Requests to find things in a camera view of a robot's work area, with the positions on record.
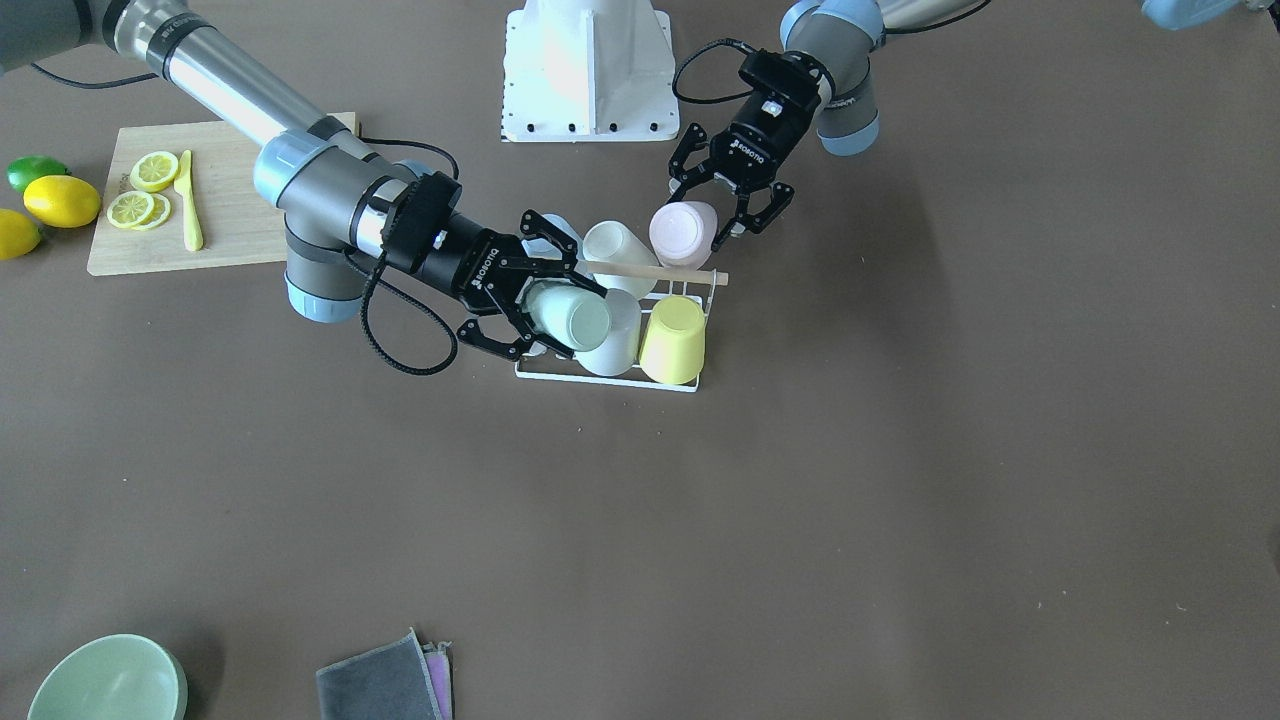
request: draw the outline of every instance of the wooden cutting board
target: wooden cutting board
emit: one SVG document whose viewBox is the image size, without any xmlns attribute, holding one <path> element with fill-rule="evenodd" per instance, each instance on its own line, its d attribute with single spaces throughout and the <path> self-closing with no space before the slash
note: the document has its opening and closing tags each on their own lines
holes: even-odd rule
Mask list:
<svg viewBox="0 0 1280 720">
<path fill-rule="evenodd" d="M 355 113 L 334 115 L 358 133 Z M 191 252 L 182 243 L 182 199 L 173 187 L 161 195 L 173 217 L 146 231 L 120 229 L 104 217 L 93 231 L 88 254 L 92 275 L 157 273 L 284 261 L 284 213 L 253 190 L 259 146 L 224 122 L 122 128 L 102 192 L 106 208 L 129 186 L 129 170 L 156 150 L 180 155 L 191 150 L 191 179 L 205 247 Z"/>
</svg>

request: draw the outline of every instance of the white wire rack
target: white wire rack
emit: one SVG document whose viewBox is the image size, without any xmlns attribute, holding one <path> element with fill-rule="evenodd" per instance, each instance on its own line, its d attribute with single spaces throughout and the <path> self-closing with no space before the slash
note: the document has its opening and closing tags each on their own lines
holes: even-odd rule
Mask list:
<svg viewBox="0 0 1280 720">
<path fill-rule="evenodd" d="M 658 286 L 653 292 L 640 299 L 640 333 L 649 323 L 649 314 L 653 306 L 664 297 L 687 297 L 703 309 L 703 315 L 710 320 L 712 304 L 716 301 L 716 288 L 728 284 L 728 273 L 718 270 L 676 270 L 669 268 L 646 268 L 639 265 L 617 265 L 611 263 L 588 263 L 588 270 L 604 275 L 628 275 L 636 278 L 657 279 Z M 632 365 L 630 370 L 621 375 L 607 378 L 593 375 L 576 360 L 563 357 L 553 351 L 543 348 L 538 354 L 526 354 L 516 361 L 516 377 L 535 380 L 558 380 L 568 383 L 588 383 L 614 387 L 635 387 L 644 389 L 664 389 L 671 392 L 698 392 L 701 384 L 701 374 L 692 380 L 681 384 L 667 384 L 653 380 L 640 369 Z"/>
</svg>

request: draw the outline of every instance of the mint green bowl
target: mint green bowl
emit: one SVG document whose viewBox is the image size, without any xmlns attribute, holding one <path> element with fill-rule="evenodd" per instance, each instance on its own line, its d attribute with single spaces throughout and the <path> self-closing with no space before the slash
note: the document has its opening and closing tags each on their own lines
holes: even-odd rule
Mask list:
<svg viewBox="0 0 1280 720">
<path fill-rule="evenodd" d="M 27 720 L 180 720 L 187 676 L 159 644 L 138 635 L 99 638 L 45 678 Z"/>
</svg>

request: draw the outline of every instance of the yellow knife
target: yellow knife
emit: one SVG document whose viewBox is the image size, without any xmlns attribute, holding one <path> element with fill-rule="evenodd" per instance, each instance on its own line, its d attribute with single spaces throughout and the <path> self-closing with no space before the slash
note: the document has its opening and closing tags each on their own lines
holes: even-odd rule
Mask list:
<svg viewBox="0 0 1280 720">
<path fill-rule="evenodd" d="M 191 188 L 191 150 L 183 150 L 178 159 L 178 177 L 173 179 L 173 190 L 182 196 L 182 241 L 187 250 L 195 252 L 205 246 L 205 233 L 200 229 L 196 193 Z"/>
</svg>

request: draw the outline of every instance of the black cable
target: black cable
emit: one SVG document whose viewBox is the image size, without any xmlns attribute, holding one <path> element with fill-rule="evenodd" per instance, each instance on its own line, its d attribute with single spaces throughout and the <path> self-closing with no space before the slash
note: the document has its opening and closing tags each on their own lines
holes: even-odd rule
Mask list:
<svg viewBox="0 0 1280 720">
<path fill-rule="evenodd" d="M 408 295 L 407 292 L 402 291 L 401 288 L 383 279 L 383 272 L 387 270 L 387 251 L 383 251 L 383 254 L 378 258 L 378 264 L 374 265 L 372 270 L 366 270 L 361 268 L 360 264 L 356 263 L 356 260 L 351 256 L 352 252 L 355 252 L 355 250 L 346 254 L 347 264 L 351 265 L 353 270 L 365 277 L 365 291 L 360 296 L 360 325 L 365 331 L 365 340 L 369 341 L 369 346 L 374 348 L 374 352 L 376 352 L 378 356 L 381 357 L 383 361 L 390 365 L 392 368 L 396 368 L 402 373 L 417 377 L 434 375 L 436 373 L 443 372 L 449 365 L 452 365 L 453 361 L 458 357 L 458 337 L 453 334 L 453 329 L 449 328 L 448 323 L 445 323 L 443 318 L 435 314 L 435 310 L 431 310 L 421 300 Z M 399 297 L 404 302 L 408 302 L 413 307 L 421 310 L 422 313 L 429 315 L 433 320 L 435 320 L 435 323 L 440 325 L 440 328 L 444 329 L 444 334 L 449 336 L 448 357 L 445 357 L 444 360 L 442 360 L 435 365 L 431 365 L 430 368 L 413 368 L 411 365 L 401 363 L 399 360 L 396 360 L 394 357 L 390 356 L 390 354 L 383 350 L 381 343 L 379 343 L 378 338 L 374 337 L 374 331 L 369 325 L 369 304 L 372 300 L 374 290 L 376 290 L 378 286 L 385 287 L 396 297 Z"/>
<path fill-rule="evenodd" d="M 979 4 L 977 8 L 970 8 L 970 9 L 965 10 L 964 13 L 960 13 L 959 15 L 956 15 L 954 18 L 947 18 L 947 19 L 945 19 L 942 22 L 933 23 L 933 24 L 929 24 L 929 26 L 905 27 L 905 28 L 887 27 L 887 28 L 884 28 L 884 35 L 915 35 L 918 32 L 929 32 L 931 29 L 938 29 L 940 27 L 947 27 L 948 24 L 957 23 L 957 22 L 960 22 L 960 20 L 963 20 L 965 18 L 977 15 L 987 5 L 991 5 L 991 0 L 982 0 L 982 4 Z"/>
<path fill-rule="evenodd" d="M 47 77 L 49 79 L 52 79 L 55 82 L 60 82 L 63 85 L 69 85 L 72 87 L 78 87 L 81 90 L 111 90 L 113 87 L 124 87 L 125 85 L 133 85 L 136 82 L 143 82 L 143 81 L 154 79 L 156 77 L 155 73 L 147 73 L 145 76 L 133 76 L 133 77 L 127 77 L 124 79 L 113 79 L 110 82 L 79 82 L 79 81 L 76 81 L 76 79 L 64 78 L 63 76 L 59 76 L 59 74 L 54 74 L 54 73 L 46 70 L 45 68 L 41 68 L 36 63 L 32 63 L 31 67 L 37 73 Z"/>
<path fill-rule="evenodd" d="M 748 90 L 745 92 L 739 92 L 737 95 L 726 95 L 724 97 L 708 99 L 708 97 L 689 97 L 687 95 L 682 95 L 680 92 L 680 76 L 685 73 L 685 69 L 694 60 L 701 58 L 704 54 L 717 47 L 732 47 L 733 50 L 737 50 L 744 55 L 750 55 L 751 53 L 755 53 L 755 47 L 751 47 L 750 45 L 742 42 L 741 40 L 735 40 L 732 37 L 722 37 L 714 42 L 708 42 L 701 50 L 686 58 L 685 61 L 681 63 L 678 68 L 676 68 L 676 77 L 671 79 L 671 92 L 676 95 L 677 100 L 680 100 L 681 102 L 689 102 L 690 105 L 717 105 L 719 102 L 728 102 L 730 100 L 741 100 L 751 95 L 753 91 Z"/>
<path fill-rule="evenodd" d="M 448 150 L 444 150 L 443 147 L 436 147 L 428 142 L 417 142 L 413 140 L 379 140 L 376 137 L 361 137 L 360 140 L 370 145 L 399 145 L 404 147 L 419 147 L 421 150 L 430 150 L 431 152 L 435 152 L 436 155 L 449 161 L 449 168 L 453 169 L 453 179 L 458 179 L 458 161 L 454 160 L 453 155 L 449 155 Z"/>
</svg>

